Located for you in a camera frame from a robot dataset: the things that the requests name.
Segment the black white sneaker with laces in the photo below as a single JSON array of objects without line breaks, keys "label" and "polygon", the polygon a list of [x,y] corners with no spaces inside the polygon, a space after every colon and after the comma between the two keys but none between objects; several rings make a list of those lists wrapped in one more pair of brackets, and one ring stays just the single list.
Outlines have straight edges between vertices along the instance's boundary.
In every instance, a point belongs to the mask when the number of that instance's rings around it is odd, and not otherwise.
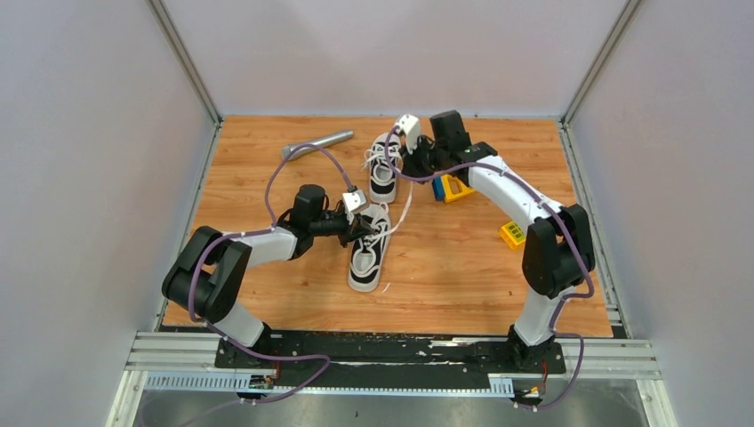
[{"label": "black white sneaker with laces", "polygon": [[401,159],[399,150],[399,138],[383,133],[365,151],[362,168],[368,170],[369,198],[376,204],[391,204],[397,197],[394,168],[398,168]]}]

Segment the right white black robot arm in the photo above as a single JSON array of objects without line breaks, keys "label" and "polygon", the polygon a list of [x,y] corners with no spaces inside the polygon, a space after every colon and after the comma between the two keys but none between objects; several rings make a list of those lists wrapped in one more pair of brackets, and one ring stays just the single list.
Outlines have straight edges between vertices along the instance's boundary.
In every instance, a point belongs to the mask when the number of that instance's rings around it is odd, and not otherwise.
[{"label": "right white black robot arm", "polygon": [[543,359],[542,346],[556,334],[566,302],[590,298],[596,259],[590,218],[578,204],[563,205],[530,185],[489,144],[472,142],[459,112],[430,118],[431,135],[418,117],[399,117],[390,131],[404,140],[398,177],[424,183],[442,175],[466,186],[500,208],[523,231],[522,271],[529,286],[524,308],[513,324],[510,364],[530,371]]}]

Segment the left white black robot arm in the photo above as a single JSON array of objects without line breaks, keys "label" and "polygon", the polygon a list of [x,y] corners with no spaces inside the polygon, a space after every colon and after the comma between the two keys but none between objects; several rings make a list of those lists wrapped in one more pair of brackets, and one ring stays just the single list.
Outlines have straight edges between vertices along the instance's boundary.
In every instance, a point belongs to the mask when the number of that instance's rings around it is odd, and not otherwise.
[{"label": "left white black robot arm", "polygon": [[360,189],[350,189],[331,208],[323,187],[305,184],[269,229],[223,233],[197,228],[168,270],[162,294],[238,342],[238,356],[248,366],[263,367],[273,346],[265,338],[269,326],[237,299],[245,273],[268,262],[297,259],[317,237],[336,236],[343,247],[372,242],[387,228],[381,213],[381,206],[369,203]]}]

